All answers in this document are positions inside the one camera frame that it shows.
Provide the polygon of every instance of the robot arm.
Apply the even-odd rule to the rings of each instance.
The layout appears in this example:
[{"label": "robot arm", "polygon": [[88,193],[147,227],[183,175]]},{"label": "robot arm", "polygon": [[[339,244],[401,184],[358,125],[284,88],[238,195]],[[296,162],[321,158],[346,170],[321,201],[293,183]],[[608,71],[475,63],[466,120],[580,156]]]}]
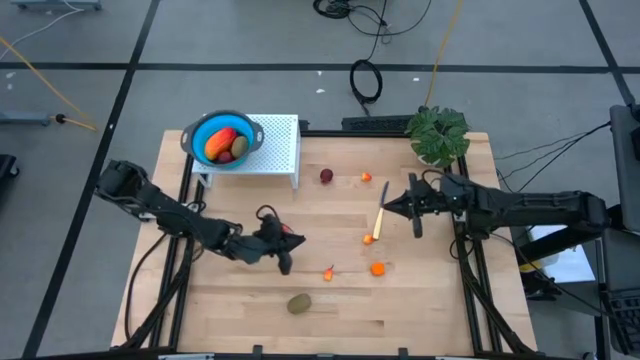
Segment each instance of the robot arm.
[{"label": "robot arm", "polygon": [[242,225],[222,219],[206,218],[183,206],[153,185],[141,167],[127,161],[111,161],[102,173],[95,194],[103,200],[143,220],[142,215],[155,215],[160,229],[171,236],[193,237],[204,249],[231,260],[253,264],[262,256],[277,255],[283,275],[291,271],[291,252],[305,241],[285,231],[275,214],[267,214],[260,230],[251,236],[242,235]]},{"label": "robot arm", "polygon": [[412,220],[415,237],[422,236],[420,216],[440,212],[453,213],[465,232],[479,239],[503,226],[564,224],[599,233],[609,225],[604,201],[590,193],[505,193],[454,174],[440,178],[440,191],[409,174],[409,190],[384,208]]}]

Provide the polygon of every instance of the potted plant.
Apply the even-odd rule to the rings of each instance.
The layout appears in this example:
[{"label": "potted plant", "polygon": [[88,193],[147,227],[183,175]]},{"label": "potted plant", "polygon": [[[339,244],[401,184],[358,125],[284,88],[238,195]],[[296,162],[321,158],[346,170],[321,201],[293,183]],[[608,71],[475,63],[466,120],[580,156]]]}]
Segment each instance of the potted plant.
[{"label": "potted plant", "polygon": [[464,134],[469,125],[464,115],[455,110],[435,106],[421,107],[409,123],[405,133],[411,137],[411,148],[418,159],[427,165],[447,167],[469,148],[469,140]]}]

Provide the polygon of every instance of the yellow cable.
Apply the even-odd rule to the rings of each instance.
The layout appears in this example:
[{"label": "yellow cable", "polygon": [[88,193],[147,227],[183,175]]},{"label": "yellow cable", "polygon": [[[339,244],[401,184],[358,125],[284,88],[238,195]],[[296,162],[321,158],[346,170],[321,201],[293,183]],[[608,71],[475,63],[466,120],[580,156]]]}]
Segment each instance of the yellow cable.
[{"label": "yellow cable", "polygon": [[[51,120],[56,120],[56,117],[55,117],[55,116],[50,116],[49,118],[50,118]],[[85,124],[85,123],[83,123],[83,122],[81,122],[81,121],[78,121],[78,120],[73,120],[73,119],[69,119],[69,118],[62,118],[62,120],[64,120],[65,122],[72,123],[72,124],[74,124],[74,125],[81,126],[81,127],[83,127],[83,128],[87,128],[87,129],[92,130],[92,131],[98,131],[98,129],[96,129],[95,127],[93,127],[93,126],[91,126],[91,125],[87,125],[87,124]]]},{"label": "yellow cable", "polygon": [[444,54],[444,48],[447,45],[447,41],[449,41],[449,35],[451,35],[451,31],[453,31],[453,27],[458,21],[458,14],[460,14],[460,9],[462,8],[463,0],[458,0],[458,5],[456,5],[456,10],[453,13],[453,17],[449,22],[449,28],[447,29],[446,34],[444,34],[444,39],[442,39],[442,44],[440,44],[440,50],[438,50],[438,57],[436,57],[436,63],[433,65],[433,73],[431,74],[431,83],[429,84],[429,92],[427,93],[427,99],[424,101],[424,106],[429,104],[429,99],[431,99],[431,93],[433,92],[433,87],[436,83],[436,73],[438,71],[438,64],[440,63],[440,58],[442,54]]},{"label": "yellow cable", "polygon": [[29,60],[27,60],[24,56],[22,56],[22,54],[20,54],[18,52],[18,50],[14,49],[13,46],[11,46],[11,44],[9,44],[7,42],[7,40],[5,40],[2,36],[0,36],[0,43],[2,43],[2,45],[6,46],[7,49],[9,49],[15,56],[17,56],[23,63],[25,63],[25,65],[27,65],[27,67],[29,67],[29,69],[31,69],[31,71],[33,71],[33,73],[36,74],[36,76],[38,76],[40,78],[40,80],[42,80],[42,82],[45,85],[47,85],[47,87],[51,91],[53,91],[53,93],[56,94],[57,97],[60,98],[60,100],[64,101],[67,105],[71,106],[71,108],[73,110],[75,110],[83,119],[85,119],[87,122],[89,122],[91,125],[87,125],[88,129],[91,129],[93,131],[98,131],[96,126],[89,119],[89,116],[87,114],[85,114],[80,109],[78,109],[78,107],[75,106],[71,101],[69,101],[64,95],[62,95],[58,91],[58,89],[56,89],[53,85],[51,85],[51,83],[44,77],[44,75],[42,75],[35,67],[33,67],[33,65],[31,65],[31,63],[29,62]]}]

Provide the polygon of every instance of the knife handle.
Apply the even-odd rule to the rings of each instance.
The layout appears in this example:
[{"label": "knife handle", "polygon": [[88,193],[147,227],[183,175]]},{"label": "knife handle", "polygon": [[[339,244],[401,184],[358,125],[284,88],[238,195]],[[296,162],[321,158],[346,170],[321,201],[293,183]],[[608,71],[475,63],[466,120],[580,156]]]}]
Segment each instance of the knife handle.
[{"label": "knife handle", "polygon": [[380,238],[380,230],[382,229],[382,214],[384,213],[384,209],[380,208],[378,212],[378,218],[376,219],[376,225],[373,227],[373,240],[378,240]]}]

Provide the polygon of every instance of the wooden table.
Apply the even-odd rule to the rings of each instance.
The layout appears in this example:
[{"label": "wooden table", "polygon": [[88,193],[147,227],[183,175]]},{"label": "wooden table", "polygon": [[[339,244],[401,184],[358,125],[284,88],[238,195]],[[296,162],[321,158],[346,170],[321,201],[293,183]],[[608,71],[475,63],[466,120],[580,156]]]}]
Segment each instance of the wooden table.
[{"label": "wooden table", "polygon": [[[471,179],[498,186],[487,134],[468,138]],[[185,161],[179,139],[179,131],[165,132],[153,176],[173,197]],[[335,174],[328,185],[320,183],[323,168]],[[459,267],[448,251],[451,217],[424,216],[424,236],[415,239],[407,219],[387,212],[380,241],[362,243],[363,235],[372,232],[384,182],[390,181],[387,200],[394,199],[408,187],[408,173],[424,169],[407,139],[303,137],[297,192],[284,176],[217,177],[205,193],[204,215],[240,222],[248,232],[258,227],[256,209],[270,204],[307,241],[292,252],[289,276],[280,275],[277,259],[263,258],[249,266],[205,253],[192,268],[178,350],[249,353],[260,344],[265,353],[282,354],[391,355],[406,347],[411,355],[472,355]],[[372,174],[371,182],[360,181],[364,171]],[[500,231],[508,236],[507,229]],[[132,269],[159,234],[155,224],[142,225]],[[513,249],[497,238],[484,244],[494,303],[521,339],[535,348]],[[133,329],[157,300],[166,247],[147,259],[136,279]],[[369,266],[375,261],[387,264],[385,276],[371,276]],[[322,273],[332,265],[333,281],[325,282]],[[291,315],[286,302],[299,293],[310,294],[313,306]],[[487,335],[484,312],[477,305]],[[114,345],[124,341],[123,309]],[[164,326],[161,344],[166,344],[169,327]],[[483,343],[490,349],[488,336]]]}]

